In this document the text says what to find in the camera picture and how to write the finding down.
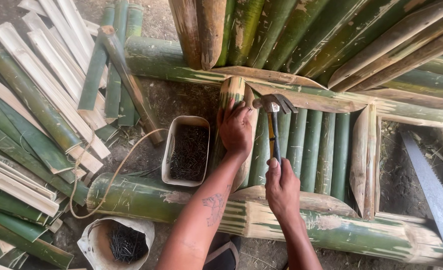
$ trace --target hand saw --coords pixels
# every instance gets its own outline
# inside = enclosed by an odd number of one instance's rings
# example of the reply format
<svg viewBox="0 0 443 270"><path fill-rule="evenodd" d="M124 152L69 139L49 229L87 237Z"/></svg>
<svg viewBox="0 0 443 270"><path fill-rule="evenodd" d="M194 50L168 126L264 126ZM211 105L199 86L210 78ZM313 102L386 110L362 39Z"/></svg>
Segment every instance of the hand saw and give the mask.
<svg viewBox="0 0 443 270"><path fill-rule="evenodd" d="M408 132L401 137L443 240L443 185Z"/></svg>

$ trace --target fingernail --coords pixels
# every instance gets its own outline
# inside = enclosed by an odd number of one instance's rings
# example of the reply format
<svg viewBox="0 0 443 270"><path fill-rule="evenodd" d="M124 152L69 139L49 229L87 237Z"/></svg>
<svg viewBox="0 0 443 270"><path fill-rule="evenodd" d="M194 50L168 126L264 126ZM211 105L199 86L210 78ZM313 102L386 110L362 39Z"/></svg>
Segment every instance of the fingernail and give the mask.
<svg viewBox="0 0 443 270"><path fill-rule="evenodd" d="M278 160L274 157L270 159L270 168L276 168L278 166Z"/></svg>

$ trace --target hammer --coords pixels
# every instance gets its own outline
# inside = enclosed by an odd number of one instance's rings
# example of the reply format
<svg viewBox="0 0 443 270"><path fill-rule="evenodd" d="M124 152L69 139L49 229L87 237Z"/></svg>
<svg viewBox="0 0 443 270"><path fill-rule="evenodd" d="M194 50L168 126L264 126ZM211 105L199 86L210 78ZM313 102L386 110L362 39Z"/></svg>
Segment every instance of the hammer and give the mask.
<svg viewBox="0 0 443 270"><path fill-rule="evenodd" d="M280 156L280 142L278 140L278 111L281 109L285 114L290 111L297 113L293 104L280 94L262 95L260 98L253 100L253 107L259 109L263 107L268 114L268 137L270 140L270 158L276 158L280 166L282 165L282 157Z"/></svg>

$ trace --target tattoo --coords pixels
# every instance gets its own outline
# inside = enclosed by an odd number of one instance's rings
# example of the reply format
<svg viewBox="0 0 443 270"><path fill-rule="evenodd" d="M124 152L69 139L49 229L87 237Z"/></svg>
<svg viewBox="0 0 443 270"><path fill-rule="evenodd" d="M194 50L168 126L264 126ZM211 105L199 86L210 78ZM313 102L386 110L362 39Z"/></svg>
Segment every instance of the tattoo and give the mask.
<svg viewBox="0 0 443 270"><path fill-rule="evenodd" d="M228 184L226 186L225 193L214 194L206 199L202 199L203 206L211 207L211 215L206 219L206 223L208 227L213 226L215 223L220 221L223 216L223 211L225 208L225 199L230 195L230 190L232 189L232 185Z"/></svg>

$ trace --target ground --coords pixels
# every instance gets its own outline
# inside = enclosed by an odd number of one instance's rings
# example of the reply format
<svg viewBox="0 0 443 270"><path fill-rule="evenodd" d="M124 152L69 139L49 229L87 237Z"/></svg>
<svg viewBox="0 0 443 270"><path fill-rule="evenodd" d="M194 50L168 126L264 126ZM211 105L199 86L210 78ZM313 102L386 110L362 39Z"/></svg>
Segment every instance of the ground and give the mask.
<svg viewBox="0 0 443 270"><path fill-rule="evenodd" d="M11 22L23 39L28 41L28 31L21 16L26 11L16 7L19 0L0 0L0 24ZM74 0L83 18L99 23L106 0ZM131 3L141 4L144 8L143 36L178 40L168 0L132 0ZM159 116L163 127L168 128L171 121L179 115L195 115L207 119L210 126L215 125L215 114L218 108L218 89L208 86L175 83L154 79L142 79L143 87L149 90L149 99ZM383 136L381 148L381 199L380 210L403 215L431 218L431 213L425 197L421 191L416 174L411 166L409 157L403 149L399 129L413 129L412 126L398 125L396 123L383 123ZM422 143L432 146L433 149L443 149L443 130L420 128L414 129L422 138ZM126 156L132 145L129 141L140 138L140 127L124 129L122 138L110 147L112 154L104 162L105 166L100 172L114 172L122 159ZM165 145L153 146L151 142L144 141L132 153L132 157L120 171L122 174L150 171L159 167ZM443 178L443 163L432 158L437 174ZM160 179L161 170L156 169L146 177ZM63 250L75 255L70 268L91 269L85 257L81 254L76 241L80 238L86 225L100 217L95 215L87 219L78 220L70 213L62 217L64 225L54 237L54 244ZM156 223L156 237L150 250L148 261L144 269L154 269L171 225ZM393 270L424 270L427 266L400 263L389 259L380 259L366 255L357 255L347 252L338 252L316 248L317 255L324 269L350 270L350 269L393 269ZM286 246L284 242L261 240L253 238L242 239L240 254L240 270L281 270L287 263ZM31 256L23 269L54 269Z"/></svg>

